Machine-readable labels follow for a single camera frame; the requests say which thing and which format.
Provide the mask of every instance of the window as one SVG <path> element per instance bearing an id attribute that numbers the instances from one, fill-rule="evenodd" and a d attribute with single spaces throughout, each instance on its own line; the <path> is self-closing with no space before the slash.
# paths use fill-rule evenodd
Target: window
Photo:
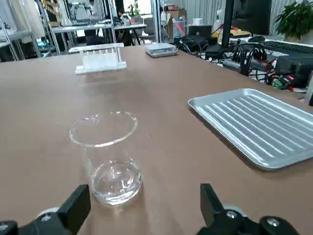
<path id="1" fill-rule="evenodd" d="M 134 4 L 134 0 L 123 0 L 124 10 L 128 12 L 128 7 Z M 151 14 L 151 0 L 138 0 L 138 8 L 141 15 Z"/>

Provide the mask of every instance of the water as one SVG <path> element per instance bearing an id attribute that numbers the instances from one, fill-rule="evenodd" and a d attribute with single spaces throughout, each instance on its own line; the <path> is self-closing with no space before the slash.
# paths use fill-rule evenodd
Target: water
<path id="1" fill-rule="evenodd" d="M 102 204 L 125 203 L 137 195 L 141 185 L 141 174 L 132 161 L 111 160 L 96 168 L 91 177 L 93 194 Z"/>

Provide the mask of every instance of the keyboard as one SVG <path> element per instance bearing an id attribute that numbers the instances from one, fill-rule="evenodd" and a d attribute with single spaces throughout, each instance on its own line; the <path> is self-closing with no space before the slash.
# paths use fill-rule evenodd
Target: keyboard
<path id="1" fill-rule="evenodd" d="M 286 52 L 286 51 L 294 51 L 304 54 L 313 54 L 313 47 L 295 45 L 295 44 L 288 44 L 282 42 L 275 42 L 275 41 L 265 41 L 262 42 L 265 49 L 271 49 L 278 52 Z"/>

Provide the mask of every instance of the cardboard box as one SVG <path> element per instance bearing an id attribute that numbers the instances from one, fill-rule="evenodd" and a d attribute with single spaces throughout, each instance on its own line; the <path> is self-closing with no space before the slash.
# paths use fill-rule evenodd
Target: cardboard box
<path id="1" fill-rule="evenodd" d="M 173 26 L 172 18 L 177 19 L 181 16 L 184 16 L 185 19 L 187 19 L 187 11 L 185 9 L 180 9 L 178 11 L 166 11 L 165 13 L 166 15 L 171 14 L 171 19 L 169 20 L 168 25 L 167 25 L 167 34 L 171 39 L 173 39 L 174 26 Z"/>

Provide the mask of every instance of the glass beaker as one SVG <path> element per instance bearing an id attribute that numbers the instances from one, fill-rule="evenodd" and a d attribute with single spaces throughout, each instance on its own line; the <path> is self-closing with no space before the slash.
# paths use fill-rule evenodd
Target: glass beaker
<path id="1" fill-rule="evenodd" d="M 141 173 L 131 158 L 131 136 L 137 118 L 128 112 L 110 112 L 78 120 L 70 139 L 82 148 L 91 192 L 102 204 L 119 205 L 136 196 Z"/>

